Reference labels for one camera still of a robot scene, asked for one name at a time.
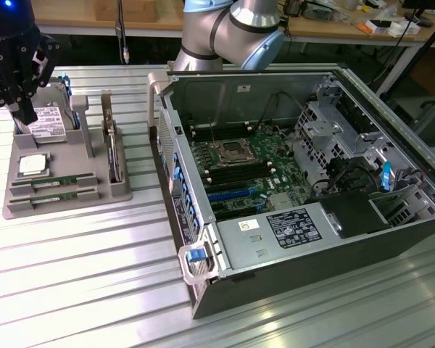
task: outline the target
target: hard drive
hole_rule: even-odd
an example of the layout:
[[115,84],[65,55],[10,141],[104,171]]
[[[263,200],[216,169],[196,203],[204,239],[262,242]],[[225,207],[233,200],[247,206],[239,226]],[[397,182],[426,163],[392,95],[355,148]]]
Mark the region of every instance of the hard drive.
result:
[[38,120],[30,125],[16,120],[17,132],[32,134],[37,144],[66,141],[66,131],[78,129],[77,115],[70,108],[70,95],[69,78],[51,78],[46,87],[37,90],[33,100]]

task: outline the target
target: metal handle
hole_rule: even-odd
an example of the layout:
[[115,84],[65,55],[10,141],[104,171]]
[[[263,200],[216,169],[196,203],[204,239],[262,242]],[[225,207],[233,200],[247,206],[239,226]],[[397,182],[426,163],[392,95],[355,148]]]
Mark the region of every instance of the metal handle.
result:
[[206,251],[207,250],[207,248],[205,247],[206,243],[207,243],[206,241],[198,241],[190,245],[182,246],[179,249],[179,253],[178,253],[179,263],[181,264],[183,279],[188,285],[197,285],[199,283],[202,283],[203,281],[206,281],[207,279],[214,278],[219,275],[218,266],[216,263],[214,264],[212,270],[208,270],[206,273],[203,274],[193,275],[189,270],[189,261],[187,260],[187,252],[200,248],[204,248],[204,250]]

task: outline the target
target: power supply label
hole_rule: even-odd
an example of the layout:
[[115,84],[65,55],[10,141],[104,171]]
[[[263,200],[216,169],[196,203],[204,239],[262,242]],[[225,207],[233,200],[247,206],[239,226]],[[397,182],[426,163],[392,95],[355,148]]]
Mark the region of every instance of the power supply label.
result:
[[306,209],[271,215],[268,221],[278,244],[284,249],[322,239]]
[[179,228],[181,229],[183,243],[185,245],[195,243],[195,236],[189,227],[189,219],[187,213],[183,208],[182,198],[173,197],[175,214],[179,222]]

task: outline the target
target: green circuit board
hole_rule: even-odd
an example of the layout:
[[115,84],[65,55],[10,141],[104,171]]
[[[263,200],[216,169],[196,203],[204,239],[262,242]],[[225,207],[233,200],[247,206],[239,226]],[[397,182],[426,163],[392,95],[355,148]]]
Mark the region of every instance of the green circuit board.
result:
[[[217,216],[220,213],[225,215],[226,212],[250,207],[257,207],[257,213],[276,210],[276,206],[271,204],[270,198],[282,193],[287,195],[293,207],[305,203],[310,196],[310,184],[305,178],[304,171],[294,160],[293,153],[291,153],[292,141],[284,141],[284,138],[285,135],[282,131],[272,132],[272,126],[263,126],[249,138],[207,142],[191,141],[191,150],[201,175],[205,173],[205,170],[222,167],[244,167],[245,164],[264,161],[272,162],[271,167],[275,169],[275,172],[269,176],[244,180],[246,187],[253,190],[251,196],[211,202],[213,211]],[[247,155],[246,159],[241,162],[229,162],[229,159],[223,156],[222,149],[225,145],[238,149],[247,149],[249,152],[241,154],[242,157]],[[211,187],[211,184],[206,182],[203,184],[205,189]]]

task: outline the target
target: barcode sticker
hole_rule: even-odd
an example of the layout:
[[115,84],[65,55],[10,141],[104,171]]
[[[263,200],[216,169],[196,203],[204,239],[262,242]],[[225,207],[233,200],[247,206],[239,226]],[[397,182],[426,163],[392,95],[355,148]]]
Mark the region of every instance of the barcode sticker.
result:
[[28,126],[34,138],[52,138],[66,135],[59,107],[36,107],[34,110],[38,120]]

